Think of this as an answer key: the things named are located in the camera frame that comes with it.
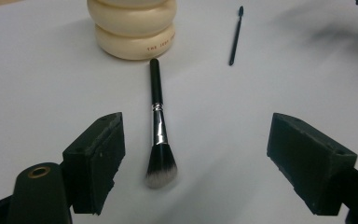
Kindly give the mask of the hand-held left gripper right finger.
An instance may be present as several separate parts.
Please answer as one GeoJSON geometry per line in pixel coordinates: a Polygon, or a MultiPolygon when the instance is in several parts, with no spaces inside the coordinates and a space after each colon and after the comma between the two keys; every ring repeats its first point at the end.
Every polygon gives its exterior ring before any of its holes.
{"type": "Polygon", "coordinates": [[[338,214],[342,204],[339,185],[354,168],[354,152],[301,119],[275,113],[267,155],[313,214],[338,214]]]}

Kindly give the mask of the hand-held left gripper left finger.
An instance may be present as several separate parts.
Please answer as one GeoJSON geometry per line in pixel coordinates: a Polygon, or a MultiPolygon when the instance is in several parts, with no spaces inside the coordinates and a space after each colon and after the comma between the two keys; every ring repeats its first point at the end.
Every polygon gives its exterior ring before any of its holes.
{"type": "Polygon", "coordinates": [[[69,202],[76,214],[101,214],[125,154],[121,112],[96,119],[62,153],[69,202]]]}

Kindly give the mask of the black fluffy makeup brush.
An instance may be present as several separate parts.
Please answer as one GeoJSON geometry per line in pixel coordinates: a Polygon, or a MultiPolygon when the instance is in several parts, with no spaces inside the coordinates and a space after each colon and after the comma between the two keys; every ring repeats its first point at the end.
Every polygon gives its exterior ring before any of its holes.
{"type": "Polygon", "coordinates": [[[169,145],[165,125],[158,59],[151,59],[149,65],[152,96],[152,147],[145,183],[149,188],[158,189],[176,178],[177,165],[169,145]]]}

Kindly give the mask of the cream ribbed brush holder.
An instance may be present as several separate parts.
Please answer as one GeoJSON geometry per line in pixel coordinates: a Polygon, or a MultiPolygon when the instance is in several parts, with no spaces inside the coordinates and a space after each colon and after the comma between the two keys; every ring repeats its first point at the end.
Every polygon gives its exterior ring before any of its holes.
{"type": "Polygon", "coordinates": [[[125,60],[146,60],[173,43],[176,0],[87,0],[100,48],[125,60]]]}

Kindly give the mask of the thin black makeup brush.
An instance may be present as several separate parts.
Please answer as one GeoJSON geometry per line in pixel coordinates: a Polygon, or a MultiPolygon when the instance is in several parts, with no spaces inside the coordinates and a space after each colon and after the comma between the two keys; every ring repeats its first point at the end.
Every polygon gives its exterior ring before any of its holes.
{"type": "Polygon", "coordinates": [[[238,11],[238,20],[237,20],[237,25],[236,25],[236,29],[235,29],[235,35],[233,38],[232,48],[231,48],[230,57],[229,57],[229,61],[228,61],[229,66],[232,66],[235,63],[236,51],[237,51],[239,36],[240,36],[240,32],[241,32],[241,21],[242,21],[243,13],[244,13],[244,7],[240,6],[239,11],[238,11]]]}

